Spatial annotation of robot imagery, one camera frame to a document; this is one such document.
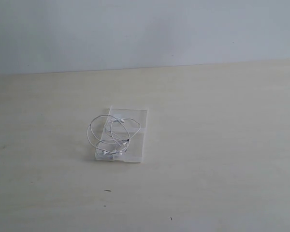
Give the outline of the clear plastic storage case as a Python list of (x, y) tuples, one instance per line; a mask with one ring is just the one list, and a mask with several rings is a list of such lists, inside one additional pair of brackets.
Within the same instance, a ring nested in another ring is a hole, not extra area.
[[(99, 161), (123, 161), (123, 162), (132, 162), (132, 163), (141, 163), (143, 161), (143, 147), (145, 140), (146, 132), (146, 123), (147, 123), (147, 109), (120, 109), (113, 108), (109, 109), (109, 112), (106, 115), (113, 115), (120, 118), (132, 118), (138, 121), (141, 124), (141, 130), (132, 138), (129, 148), (123, 155), (106, 155), (103, 156), (100, 154), (100, 151), (95, 151), (95, 159)], [(103, 126), (105, 124), (106, 118), (98, 119), (94, 125), (93, 129), (98, 137), (98, 139), (109, 139), (109, 136), (106, 134), (106, 131), (103, 131)], [(137, 124), (126, 120), (124, 124), (128, 131), (133, 134), (137, 130)], [(124, 132), (124, 129), (117, 123), (113, 125), (113, 132), (122, 137), (122, 139), (127, 139), (127, 134)], [(100, 143), (100, 148), (113, 151), (115, 149), (114, 145), (107, 145)]]

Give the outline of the white wired earphones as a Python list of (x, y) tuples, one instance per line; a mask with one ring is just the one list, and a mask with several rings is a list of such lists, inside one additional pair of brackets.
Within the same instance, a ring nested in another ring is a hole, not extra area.
[[(106, 134), (109, 136), (109, 139), (102, 139), (102, 138), (98, 139), (98, 137), (96, 136), (94, 132), (93, 125), (100, 118), (106, 118), (105, 124), (103, 126), (103, 130), (106, 131)], [(137, 124), (138, 126), (137, 130), (133, 134), (131, 134), (126, 128), (126, 126), (124, 125), (126, 123), (126, 120), (130, 120)], [(115, 123), (119, 124), (124, 129), (124, 132), (128, 136), (127, 139), (122, 139), (122, 137), (120, 137), (115, 132), (113, 132), (113, 125)], [(95, 148), (96, 152), (100, 151), (100, 154), (103, 156), (106, 156), (106, 155), (113, 156), (113, 155), (123, 155), (123, 153), (126, 152), (127, 149), (129, 148), (132, 138), (140, 130), (141, 130), (141, 124), (132, 118), (120, 118), (113, 115), (99, 115), (92, 119), (92, 121), (87, 127), (86, 133), (87, 133), (87, 140), (89, 144), (93, 148)], [(107, 144), (107, 145), (114, 145), (115, 149), (113, 151), (102, 149), (100, 148), (100, 143)]]

